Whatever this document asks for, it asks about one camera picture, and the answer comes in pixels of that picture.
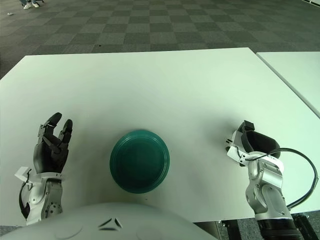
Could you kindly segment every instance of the white sneaker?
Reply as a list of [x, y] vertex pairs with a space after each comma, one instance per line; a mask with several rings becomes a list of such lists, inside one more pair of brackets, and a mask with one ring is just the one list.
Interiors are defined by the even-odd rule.
[[26, 5], [23, 7], [23, 9], [29, 9], [31, 7], [32, 5], [30, 4], [30, 2], [27, 2]]
[[40, 7], [38, 3], [32, 3], [32, 5], [33, 5], [35, 8]]

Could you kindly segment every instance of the green bowl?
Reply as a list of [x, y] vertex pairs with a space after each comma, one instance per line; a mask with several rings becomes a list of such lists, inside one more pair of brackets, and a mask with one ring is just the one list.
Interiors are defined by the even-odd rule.
[[165, 142], [147, 130], [136, 130], [123, 136], [110, 157], [110, 171], [115, 182], [135, 194], [155, 189], [165, 179], [169, 165]]

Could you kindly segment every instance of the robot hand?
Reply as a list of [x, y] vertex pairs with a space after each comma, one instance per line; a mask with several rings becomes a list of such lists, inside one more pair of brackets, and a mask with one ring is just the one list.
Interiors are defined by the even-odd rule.
[[73, 122], [68, 119], [59, 137], [56, 137], [54, 129], [61, 117], [62, 114], [57, 112], [45, 124], [40, 125], [38, 143], [33, 152], [33, 164], [37, 174], [61, 173], [66, 164]]

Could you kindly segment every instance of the white table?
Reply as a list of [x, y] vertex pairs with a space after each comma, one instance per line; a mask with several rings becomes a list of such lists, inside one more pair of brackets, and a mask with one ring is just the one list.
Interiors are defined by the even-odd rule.
[[[1, 225], [25, 224], [14, 173], [33, 167], [39, 125], [55, 112], [63, 114], [57, 134], [67, 118], [74, 123], [65, 212], [135, 202], [192, 222], [253, 217], [248, 170], [225, 152], [243, 120], [305, 153], [320, 172], [320, 119], [249, 48], [25, 56], [0, 81]], [[122, 190], [109, 169], [115, 143], [136, 129], [158, 134], [170, 153], [166, 179], [146, 194]], [[289, 203], [309, 189], [312, 169], [291, 153], [280, 159]], [[293, 212], [318, 210], [319, 199], [320, 187]]]
[[320, 118], [320, 51], [258, 52], [257, 56]]

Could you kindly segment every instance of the metal bracket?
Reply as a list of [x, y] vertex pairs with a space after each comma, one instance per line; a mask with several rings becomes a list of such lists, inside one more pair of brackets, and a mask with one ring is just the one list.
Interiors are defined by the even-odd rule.
[[223, 227], [226, 227], [229, 240], [241, 240], [241, 234], [237, 220], [221, 221]]

